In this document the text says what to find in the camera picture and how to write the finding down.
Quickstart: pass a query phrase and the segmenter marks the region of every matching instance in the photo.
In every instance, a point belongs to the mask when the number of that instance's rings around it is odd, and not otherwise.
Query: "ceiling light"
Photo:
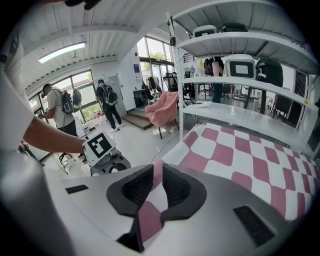
[[[58,50],[55,50],[55,51],[53,51],[53,52],[41,57],[39,59],[39,62],[40,63],[45,63],[48,60],[51,60],[52,58],[57,57],[57,56],[59,56],[61,54],[65,54],[67,52],[70,52],[70,51],[73,51],[73,50],[76,50],[76,49],[84,48],[85,46],[86,46],[85,42],[79,42],[79,43],[75,43],[75,44],[60,48]]]

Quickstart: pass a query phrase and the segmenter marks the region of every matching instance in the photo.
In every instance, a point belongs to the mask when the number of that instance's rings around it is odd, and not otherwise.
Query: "pink armchair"
[[[144,108],[146,116],[149,118],[150,123],[158,127],[160,138],[162,139],[162,134],[160,127],[175,120],[177,124],[177,102],[178,93],[165,91],[161,97],[152,105],[146,106]]]

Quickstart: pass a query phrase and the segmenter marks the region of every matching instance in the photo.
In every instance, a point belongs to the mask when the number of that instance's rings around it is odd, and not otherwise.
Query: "shelf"
[[[199,105],[189,105],[183,109],[183,113],[244,127],[288,144],[298,152],[305,151],[305,146],[297,137],[295,129],[270,116],[236,106],[213,102],[208,103],[207,107],[197,106]]]
[[[284,64],[303,74],[320,74],[316,58],[301,46],[278,36],[260,32],[225,32],[208,34],[177,45],[195,57],[248,54]]]
[[[229,77],[229,76],[199,76],[194,78],[184,78],[181,79],[181,83],[204,83],[204,84],[229,84],[229,85],[242,85],[250,86],[256,89],[266,90],[268,92],[275,93],[277,95],[282,95],[286,98],[289,98],[295,102],[298,102],[302,105],[307,106],[313,111],[318,112],[318,107],[311,103],[305,102],[305,99],[294,92],[291,92],[287,89],[275,86],[272,83],[261,82],[253,79],[241,78],[241,77]]]
[[[286,11],[272,1],[215,0],[193,6],[172,18],[190,34],[200,26],[214,25],[220,31],[225,23],[241,23],[249,31],[279,35],[301,45],[306,43]]]

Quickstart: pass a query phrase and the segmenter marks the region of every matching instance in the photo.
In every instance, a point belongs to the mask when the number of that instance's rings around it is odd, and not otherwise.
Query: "shoe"
[[[111,130],[110,130],[110,133],[115,133],[115,132],[117,132],[117,131],[119,131],[119,129],[116,127],[115,129],[111,129]]]
[[[81,153],[80,155],[78,155],[78,159],[81,159],[83,157],[86,157],[84,153]]]

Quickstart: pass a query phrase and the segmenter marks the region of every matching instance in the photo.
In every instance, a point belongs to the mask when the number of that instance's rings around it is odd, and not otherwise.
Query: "pink and white checkered fabric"
[[[162,164],[224,177],[245,187],[292,221],[304,215],[320,187],[320,173],[309,157],[268,140],[206,123],[191,131],[154,165],[153,188],[139,211],[142,241],[161,229],[168,206],[162,188]]]

